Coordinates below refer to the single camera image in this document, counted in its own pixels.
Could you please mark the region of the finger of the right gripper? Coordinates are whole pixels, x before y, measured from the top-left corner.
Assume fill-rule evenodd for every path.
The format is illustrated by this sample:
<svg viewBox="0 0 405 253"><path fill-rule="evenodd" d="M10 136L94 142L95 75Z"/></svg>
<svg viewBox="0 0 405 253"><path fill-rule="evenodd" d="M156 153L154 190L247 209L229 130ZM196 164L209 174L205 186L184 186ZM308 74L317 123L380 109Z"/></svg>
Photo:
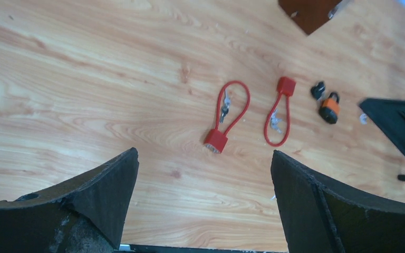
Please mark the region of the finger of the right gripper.
<svg viewBox="0 0 405 253"><path fill-rule="evenodd" d="M405 100L367 98L359 107L405 156Z"/></svg>

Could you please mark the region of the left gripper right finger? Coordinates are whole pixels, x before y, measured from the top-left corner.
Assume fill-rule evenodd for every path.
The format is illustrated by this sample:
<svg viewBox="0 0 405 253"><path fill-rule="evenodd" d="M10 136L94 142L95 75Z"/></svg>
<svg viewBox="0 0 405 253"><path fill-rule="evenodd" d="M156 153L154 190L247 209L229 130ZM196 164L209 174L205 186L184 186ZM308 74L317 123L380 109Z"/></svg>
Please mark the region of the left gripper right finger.
<svg viewBox="0 0 405 253"><path fill-rule="evenodd" d="M405 252L405 203L367 193L274 151L289 252Z"/></svg>

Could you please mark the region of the orange black padlock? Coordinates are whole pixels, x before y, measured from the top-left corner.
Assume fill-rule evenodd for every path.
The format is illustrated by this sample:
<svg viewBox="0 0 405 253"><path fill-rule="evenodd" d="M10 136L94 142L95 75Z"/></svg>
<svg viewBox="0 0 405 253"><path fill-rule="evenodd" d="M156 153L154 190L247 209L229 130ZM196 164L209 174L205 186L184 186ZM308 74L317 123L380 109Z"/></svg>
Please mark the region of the orange black padlock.
<svg viewBox="0 0 405 253"><path fill-rule="evenodd" d="M336 124L340 113L340 96L337 92L331 92L322 102L318 113L320 117L328 124Z"/></svg>

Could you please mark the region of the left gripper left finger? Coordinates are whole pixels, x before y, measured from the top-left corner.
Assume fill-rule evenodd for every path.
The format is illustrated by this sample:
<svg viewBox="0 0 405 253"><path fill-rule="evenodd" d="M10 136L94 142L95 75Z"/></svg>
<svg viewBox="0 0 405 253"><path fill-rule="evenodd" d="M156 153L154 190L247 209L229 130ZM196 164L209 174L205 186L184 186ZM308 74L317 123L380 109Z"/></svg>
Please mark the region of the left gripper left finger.
<svg viewBox="0 0 405 253"><path fill-rule="evenodd" d="M114 252L139 169L131 148L14 201L0 201L0 252Z"/></svg>

